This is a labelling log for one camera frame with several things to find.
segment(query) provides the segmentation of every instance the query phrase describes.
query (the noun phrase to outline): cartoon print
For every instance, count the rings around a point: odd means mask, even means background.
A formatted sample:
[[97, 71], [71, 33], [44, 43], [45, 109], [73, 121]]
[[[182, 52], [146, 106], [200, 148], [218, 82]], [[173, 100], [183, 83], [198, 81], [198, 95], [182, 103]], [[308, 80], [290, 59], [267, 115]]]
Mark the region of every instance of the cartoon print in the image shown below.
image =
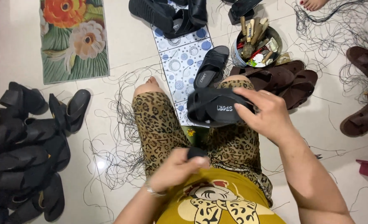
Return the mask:
[[194, 224], [218, 224], [223, 210], [228, 211], [238, 224], [260, 224], [259, 215], [274, 215], [270, 209], [245, 200], [238, 192], [238, 196], [235, 195], [228, 185], [228, 181], [214, 180], [185, 188], [183, 196], [192, 199], [181, 202], [178, 214]]

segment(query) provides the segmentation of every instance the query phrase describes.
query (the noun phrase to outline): floor mat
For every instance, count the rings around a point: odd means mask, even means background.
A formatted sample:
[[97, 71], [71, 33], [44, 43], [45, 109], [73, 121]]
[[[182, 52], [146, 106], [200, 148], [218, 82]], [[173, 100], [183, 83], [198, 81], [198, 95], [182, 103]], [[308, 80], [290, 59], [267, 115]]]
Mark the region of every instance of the floor mat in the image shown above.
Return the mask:
[[[188, 8], [168, 2], [176, 11]], [[194, 91], [193, 81], [205, 54], [213, 48], [209, 31], [204, 27], [179, 38], [167, 39], [159, 28], [151, 27], [180, 124], [194, 125], [187, 118], [187, 96]]]
[[40, 0], [44, 84], [109, 76], [102, 0]]

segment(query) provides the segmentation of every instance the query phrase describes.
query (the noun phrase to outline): rubber sole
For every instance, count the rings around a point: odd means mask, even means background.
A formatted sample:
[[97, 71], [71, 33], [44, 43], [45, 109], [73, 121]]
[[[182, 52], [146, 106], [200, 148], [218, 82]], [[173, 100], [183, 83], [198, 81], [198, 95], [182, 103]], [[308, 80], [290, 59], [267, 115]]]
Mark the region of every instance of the rubber sole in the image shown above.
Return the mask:
[[150, 0], [130, 0], [128, 10], [135, 16], [140, 17], [159, 28], [161, 31], [170, 33], [173, 31], [173, 20], [167, 17], [165, 12], [156, 8]]

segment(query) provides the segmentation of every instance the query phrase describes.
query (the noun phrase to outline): bracelet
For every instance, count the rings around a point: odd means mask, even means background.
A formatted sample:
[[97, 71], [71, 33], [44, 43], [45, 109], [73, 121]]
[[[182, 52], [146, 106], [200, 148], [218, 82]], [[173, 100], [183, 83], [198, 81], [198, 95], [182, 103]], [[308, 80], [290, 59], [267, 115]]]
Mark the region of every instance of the bracelet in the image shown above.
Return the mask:
[[166, 196], [166, 192], [164, 192], [164, 194], [160, 194], [160, 193], [158, 193], [158, 192], [154, 191], [154, 190], [151, 188], [151, 186], [149, 185], [148, 181], [145, 181], [145, 184], [144, 184], [144, 185], [146, 186], [147, 191], [148, 191], [149, 193], [151, 193], [151, 195], [155, 195], [156, 197], [163, 197], [163, 196]]

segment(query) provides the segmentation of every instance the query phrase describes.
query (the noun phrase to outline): tile floor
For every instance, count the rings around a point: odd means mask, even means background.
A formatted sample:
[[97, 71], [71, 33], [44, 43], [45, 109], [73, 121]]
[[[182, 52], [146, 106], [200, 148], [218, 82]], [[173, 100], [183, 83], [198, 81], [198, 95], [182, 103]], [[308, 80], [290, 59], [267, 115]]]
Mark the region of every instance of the tile floor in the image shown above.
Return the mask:
[[[294, 3], [294, 0], [263, 0], [256, 14], [270, 18], [270, 25], [285, 42], [284, 49], [294, 57], [304, 59], [306, 63], [314, 57], [322, 60], [317, 57], [319, 54], [305, 53], [293, 44], [294, 40], [296, 44], [305, 43], [297, 39], [296, 16], [290, 6]], [[129, 107], [135, 87], [150, 75], [156, 76], [161, 87], [169, 91], [150, 25], [129, 13], [128, 0], [104, 0], [104, 4], [111, 76], [45, 86], [39, 51], [39, 2], [0, 0], [0, 97], [10, 81], [41, 89], [45, 96], [54, 93], [65, 103], [78, 89], [88, 89], [93, 94], [86, 122], [78, 133], [68, 138], [72, 159], [67, 169], [61, 172], [66, 206], [57, 223], [113, 222], [136, 193], [135, 186], [144, 182], [141, 177], [129, 175], [123, 169], [107, 169], [111, 161], [123, 164], [123, 156], [139, 147], [138, 143], [125, 140], [122, 125], [117, 127], [120, 117], [116, 113], [116, 99], [121, 93], [126, 100], [124, 104]], [[230, 48], [240, 30], [239, 26], [230, 25], [228, 9], [229, 6], [222, 5], [220, 0], [208, 1], [208, 28], [215, 46]], [[138, 37], [141, 37], [141, 44], [127, 44]], [[338, 73], [346, 63], [343, 55], [336, 52], [322, 63], [326, 67], [324, 74], [319, 72], [314, 96], [293, 112], [291, 119], [313, 146], [311, 149], [315, 154], [322, 155], [322, 163], [336, 180], [356, 223], [368, 224], [368, 177], [358, 173], [359, 165], [355, 162], [355, 159], [368, 155], [368, 134], [348, 138], [339, 130], [341, 121], [362, 107], [354, 99], [360, 90], [353, 89], [343, 94], [338, 77], [326, 74]], [[310, 66], [310, 69], [316, 68], [316, 65]], [[40, 117], [50, 118], [51, 114], [47, 112]], [[278, 149], [263, 137], [260, 138], [260, 147], [265, 174], [270, 176], [274, 185], [274, 211], [287, 223], [300, 223]], [[116, 181], [117, 178], [127, 181]], [[33, 223], [46, 222], [39, 217]]]

